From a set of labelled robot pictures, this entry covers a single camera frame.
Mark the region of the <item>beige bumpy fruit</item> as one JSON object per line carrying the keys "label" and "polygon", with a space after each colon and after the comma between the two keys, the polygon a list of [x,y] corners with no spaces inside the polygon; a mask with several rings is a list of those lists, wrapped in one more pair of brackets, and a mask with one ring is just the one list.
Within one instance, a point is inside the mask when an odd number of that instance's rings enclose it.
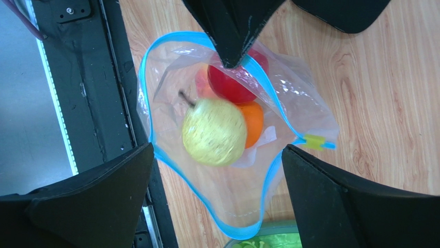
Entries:
{"label": "beige bumpy fruit", "polygon": [[182,124],[182,142],[196,162],[207,166],[228,166],[245,150],[247,127],[238,107],[219,98],[190,99],[178,92],[187,104]]}

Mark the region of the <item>orange fruit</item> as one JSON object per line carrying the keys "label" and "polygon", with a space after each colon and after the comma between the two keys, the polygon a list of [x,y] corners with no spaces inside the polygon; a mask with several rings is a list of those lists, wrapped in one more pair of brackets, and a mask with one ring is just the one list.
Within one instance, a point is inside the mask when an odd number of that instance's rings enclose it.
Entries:
{"label": "orange fruit", "polygon": [[247,149],[252,147],[261,136],[264,124],[263,108],[255,101],[238,104],[237,107],[241,110],[246,121],[247,139],[245,149]]}

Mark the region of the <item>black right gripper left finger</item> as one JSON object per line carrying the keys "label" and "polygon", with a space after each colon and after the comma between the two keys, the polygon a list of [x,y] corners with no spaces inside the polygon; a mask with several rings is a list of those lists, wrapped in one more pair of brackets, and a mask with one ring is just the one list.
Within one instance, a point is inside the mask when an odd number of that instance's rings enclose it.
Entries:
{"label": "black right gripper left finger", "polygon": [[131,247],[152,144],[27,194],[1,197],[1,247]]}

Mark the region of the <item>red tomato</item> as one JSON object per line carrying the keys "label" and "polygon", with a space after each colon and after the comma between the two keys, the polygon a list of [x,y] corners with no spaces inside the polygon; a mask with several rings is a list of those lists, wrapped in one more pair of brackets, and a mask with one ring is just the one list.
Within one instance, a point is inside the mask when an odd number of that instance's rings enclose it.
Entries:
{"label": "red tomato", "polygon": [[208,65],[207,75],[211,89],[221,98],[235,104],[252,102],[257,98],[237,80],[212,65]]}

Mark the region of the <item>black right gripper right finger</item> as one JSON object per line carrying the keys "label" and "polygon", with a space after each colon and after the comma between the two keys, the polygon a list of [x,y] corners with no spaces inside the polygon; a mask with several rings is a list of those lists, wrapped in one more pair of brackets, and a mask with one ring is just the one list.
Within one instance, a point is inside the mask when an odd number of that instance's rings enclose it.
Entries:
{"label": "black right gripper right finger", "polygon": [[439,197],[389,187],[294,145],[282,165],[303,247],[439,247]]}

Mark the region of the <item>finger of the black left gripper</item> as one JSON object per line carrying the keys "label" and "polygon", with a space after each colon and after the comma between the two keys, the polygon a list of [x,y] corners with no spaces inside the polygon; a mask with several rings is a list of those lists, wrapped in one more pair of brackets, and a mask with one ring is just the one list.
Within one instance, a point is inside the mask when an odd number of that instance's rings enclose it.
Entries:
{"label": "finger of the black left gripper", "polygon": [[185,7],[215,46],[222,65],[240,65],[274,12],[273,0],[183,0]]}

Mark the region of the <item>clear zip top bag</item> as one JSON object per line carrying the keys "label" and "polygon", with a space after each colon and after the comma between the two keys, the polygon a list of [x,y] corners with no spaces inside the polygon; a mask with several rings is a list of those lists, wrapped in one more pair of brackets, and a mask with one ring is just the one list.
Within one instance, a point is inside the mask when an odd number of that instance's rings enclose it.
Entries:
{"label": "clear zip top bag", "polygon": [[154,41],[138,70],[138,113],[155,158],[174,170],[228,237],[254,237],[283,177],[282,150],[335,149],[339,126],[310,67],[256,41],[223,67],[203,32]]}

